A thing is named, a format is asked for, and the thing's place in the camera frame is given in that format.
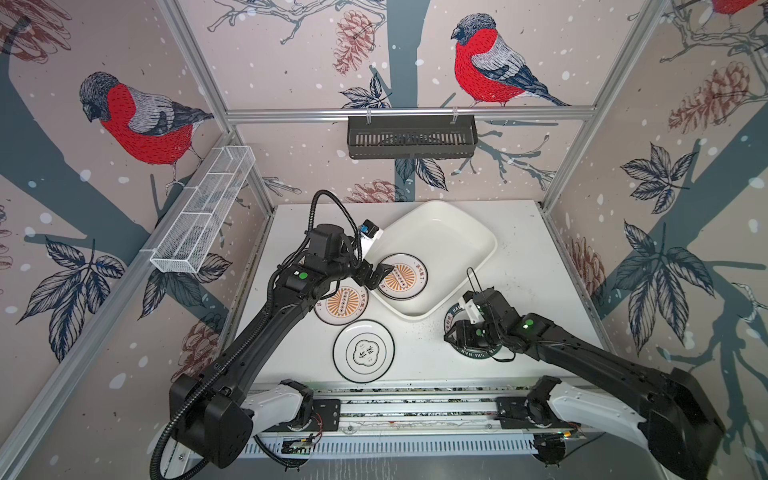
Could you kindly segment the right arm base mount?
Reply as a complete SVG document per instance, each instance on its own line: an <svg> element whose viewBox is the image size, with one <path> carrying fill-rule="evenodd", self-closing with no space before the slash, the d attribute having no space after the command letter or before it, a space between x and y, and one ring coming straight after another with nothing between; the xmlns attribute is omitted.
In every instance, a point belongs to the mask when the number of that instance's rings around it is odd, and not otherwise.
<svg viewBox="0 0 768 480"><path fill-rule="evenodd" d="M566 422L558 417L544 400L527 397L497 397L495 399L498 420L503 429L554 428L580 429L579 423Z"/></svg>

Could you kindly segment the green rim plate front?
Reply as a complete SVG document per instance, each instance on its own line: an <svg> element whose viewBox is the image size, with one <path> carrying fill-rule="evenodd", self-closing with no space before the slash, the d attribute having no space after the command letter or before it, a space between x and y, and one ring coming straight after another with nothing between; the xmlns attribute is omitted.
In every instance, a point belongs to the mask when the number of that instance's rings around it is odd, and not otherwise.
<svg viewBox="0 0 768 480"><path fill-rule="evenodd" d="M454 303L446 312L443 320L443 328L444 328L444 334L447 334L451 328L453 327L454 323L457 320L468 320L469 317L465 314L465 310L460 306L459 303ZM476 351L476 350L468 350L466 348L460 348L457 346L453 346L453 349L459 353L460 355L473 359L473 360L485 360L494 357L497 355L501 348L499 346L491 349L491 350L483 350L483 351Z"/></svg>

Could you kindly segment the orange sunburst plate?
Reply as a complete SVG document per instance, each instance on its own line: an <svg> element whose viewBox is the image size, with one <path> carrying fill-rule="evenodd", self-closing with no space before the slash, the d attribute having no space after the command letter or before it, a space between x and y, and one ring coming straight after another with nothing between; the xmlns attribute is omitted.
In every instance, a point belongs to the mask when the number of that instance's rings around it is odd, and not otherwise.
<svg viewBox="0 0 768 480"><path fill-rule="evenodd" d="M344 326L358 320L368 302L369 293L365 287L354 281L344 281L333 296L315 305L314 313L323 323Z"/></svg>
<svg viewBox="0 0 768 480"><path fill-rule="evenodd" d="M386 298L405 301L421 294L428 283L428 270L424 262L406 254L392 254L382 260L393 270L380 282L378 291Z"/></svg>

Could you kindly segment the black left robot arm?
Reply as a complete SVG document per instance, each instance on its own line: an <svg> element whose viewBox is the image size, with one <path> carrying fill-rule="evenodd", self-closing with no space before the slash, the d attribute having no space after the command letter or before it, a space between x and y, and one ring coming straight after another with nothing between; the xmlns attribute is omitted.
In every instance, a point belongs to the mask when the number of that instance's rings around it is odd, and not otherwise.
<svg viewBox="0 0 768 480"><path fill-rule="evenodd" d="M162 457L170 440L200 455L200 462L183 475L190 479L208 464L229 466L261 431L309 421L313 393L300 382L280 382L251 408L244 405L247 394L285 336L319 301L332 296L333 286L351 278L373 290L391 273L391 266L372 265L365 258L381 235L371 221L351 236L333 224L307 230L296 252L270 276L265 304L246 329L201 373L183 374L173 383L170 421L152 453L150 478L162 478Z"/></svg>

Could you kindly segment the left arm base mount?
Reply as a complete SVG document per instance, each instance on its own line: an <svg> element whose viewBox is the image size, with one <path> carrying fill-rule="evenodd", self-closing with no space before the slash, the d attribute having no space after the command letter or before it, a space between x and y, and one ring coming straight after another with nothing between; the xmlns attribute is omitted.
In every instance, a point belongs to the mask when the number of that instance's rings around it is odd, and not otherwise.
<svg viewBox="0 0 768 480"><path fill-rule="evenodd" d="M281 423L266 430L266 433L336 432L341 417L339 399L319 399L312 403L312 411L305 425Z"/></svg>

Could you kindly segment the white plastic bin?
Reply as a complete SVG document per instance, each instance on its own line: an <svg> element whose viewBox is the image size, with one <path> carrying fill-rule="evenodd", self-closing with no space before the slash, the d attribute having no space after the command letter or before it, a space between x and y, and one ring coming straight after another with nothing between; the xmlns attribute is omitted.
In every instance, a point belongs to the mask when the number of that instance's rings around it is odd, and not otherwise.
<svg viewBox="0 0 768 480"><path fill-rule="evenodd" d="M404 320L423 320L464 288L467 269L483 266L497 247L492 231L467 211L443 201L427 202L384 228L367 255L375 265L396 253L417 257L428 270L426 288L405 301L386 298L378 288L373 296Z"/></svg>

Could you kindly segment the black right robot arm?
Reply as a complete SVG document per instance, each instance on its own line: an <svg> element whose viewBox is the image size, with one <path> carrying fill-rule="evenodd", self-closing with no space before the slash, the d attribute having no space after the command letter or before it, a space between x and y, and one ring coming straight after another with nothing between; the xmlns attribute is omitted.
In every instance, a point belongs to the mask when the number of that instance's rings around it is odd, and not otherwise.
<svg viewBox="0 0 768 480"><path fill-rule="evenodd" d="M497 291L468 292L466 315L444 340L457 349L515 355L562 368L597 387L581 390L543 376L526 398L531 423L556 421L592 426L647 450L682 479L705 479L725 427L698 380L678 368L646 367L598 348L536 313L520 315Z"/></svg>

